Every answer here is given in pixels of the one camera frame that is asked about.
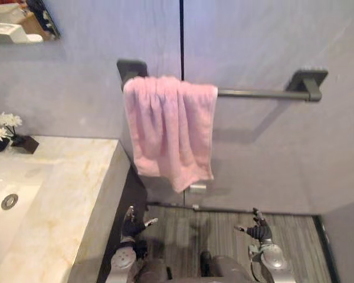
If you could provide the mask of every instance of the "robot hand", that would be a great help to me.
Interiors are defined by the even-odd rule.
[[[253,239],[259,240],[260,242],[271,242],[273,235],[265,218],[262,216],[262,213],[257,208],[253,208],[253,214],[253,220],[256,222],[255,226],[251,228],[246,228],[241,225],[234,225],[234,228],[241,232],[247,233]]]

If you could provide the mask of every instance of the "sink drain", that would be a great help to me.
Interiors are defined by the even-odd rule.
[[[18,195],[12,193],[6,196],[1,202],[1,208],[3,210],[11,209],[18,201]]]

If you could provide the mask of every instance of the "pink towel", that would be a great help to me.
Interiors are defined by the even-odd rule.
[[[174,77],[136,77],[123,91],[138,174],[167,177],[176,192],[214,178],[210,159],[216,87]]]

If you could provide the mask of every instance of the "gray towel rack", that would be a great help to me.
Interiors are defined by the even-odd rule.
[[[122,89],[130,78],[148,76],[147,64],[142,61],[120,59],[117,62],[117,68],[122,80]],[[218,87],[218,96],[318,102],[322,97],[319,87],[327,75],[327,70],[298,70],[292,76],[285,90],[243,90]]]

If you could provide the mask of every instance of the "floor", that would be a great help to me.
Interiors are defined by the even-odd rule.
[[[325,256],[312,217],[264,215],[281,246],[298,283],[330,283]],[[194,212],[184,208],[150,206],[145,219],[159,222],[143,232],[149,256],[163,258],[173,278],[197,277],[199,254],[228,255],[242,264],[251,275],[248,245],[257,243],[250,236],[233,230],[235,223],[253,226],[250,213]],[[254,272],[261,282],[260,267]]]

